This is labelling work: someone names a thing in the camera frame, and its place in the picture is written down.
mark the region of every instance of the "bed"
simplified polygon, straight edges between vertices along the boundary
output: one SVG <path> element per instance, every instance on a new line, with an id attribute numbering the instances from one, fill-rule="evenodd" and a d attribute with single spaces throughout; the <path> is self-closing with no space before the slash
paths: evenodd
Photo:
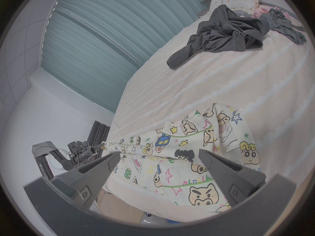
<path id="1" fill-rule="evenodd" d="M 259 50 L 198 52 L 171 70 L 167 59 L 210 16 L 211 11 L 184 28 L 133 75 L 107 141 L 155 130 L 196 109 L 205 112 L 212 102 L 229 104 L 245 117 L 266 181 L 280 173 L 299 185 L 315 164 L 315 52 L 311 41 L 296 45 L 269 31 Z M 292 23 L 301 25 L 295 19 Z M 167 219 L 191 222 L 209 217 L 207 211 L 176 206 L 164 196 L 143 194 L 113 174 L 104 189 L 133 207 Z"/>

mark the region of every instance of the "tiled wall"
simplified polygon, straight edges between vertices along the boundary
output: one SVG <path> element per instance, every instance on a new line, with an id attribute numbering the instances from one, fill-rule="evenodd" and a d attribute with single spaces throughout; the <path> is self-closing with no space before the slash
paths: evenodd
<path id="1" fill-rule="evenodd" d="M 39 68 L 45 22 L 56 0 L 30 0 L 0 47 L 0 147 L 9 118 L 26 91 L 29 76 Z"/>

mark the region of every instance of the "green cartoon figure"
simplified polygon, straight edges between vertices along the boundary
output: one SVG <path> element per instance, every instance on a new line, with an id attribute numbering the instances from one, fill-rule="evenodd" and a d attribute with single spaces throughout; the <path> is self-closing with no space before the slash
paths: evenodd
<path id="1" fill-rule="evenodd" d="M 130 168 L 128 168 L 128 169 L 125 171 L 124 176 L 125 176 L 126 179 L 130 179 L 130 176 L 131 176 L 131 170 L 130 170 Z"/>

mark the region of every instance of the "curtain fold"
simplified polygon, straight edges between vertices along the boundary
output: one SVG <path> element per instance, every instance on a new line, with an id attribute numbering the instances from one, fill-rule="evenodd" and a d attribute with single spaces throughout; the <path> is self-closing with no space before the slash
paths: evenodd
<path id="1" fill-rule="evenodd" d="M 115 112 L 132 75 L 204 8 L 202 0 L 58 0 L 41 66 Z"/>

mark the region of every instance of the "crumpled gray garment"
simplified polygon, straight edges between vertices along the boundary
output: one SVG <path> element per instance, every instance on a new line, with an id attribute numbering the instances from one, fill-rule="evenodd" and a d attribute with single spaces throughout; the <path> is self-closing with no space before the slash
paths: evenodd
<path id="1" fill-rule="evenodd" d="M 205 52 L 236 51 L 262 47 L 262 37 L 270 30 L 267 21 L 238 17 L 225 4 L 211 14 L 209 21 L 200 22 L 197 34 L 191 35 L 187 45 L 167 60 L 170 69 L 176 69 L 198 50 Z"/>
<path id="2" fill-rule="evenodd" d="M 248 14 L 248 12 L 243 11 L 243 10 L 234 10 L 235 14 L 240 17 L 240 16 L 244 16 L 246 18 L 250 18 L 250 15 Z"/>
<path id="3" fill-rule="evenodd" d="M 306 42 L 305 36 L 294 29 L 296 28 L 300 31 L 305 31 L 304 27 L 292 25 L 280 10 L 271 8 L 269 13 L 270 14 L 263 13 L 260 16 L 260 19 L 268 21 L 271 30 L 275 30 L 287 36 L 295 44 L 303 45 L 303 43 Z"/>

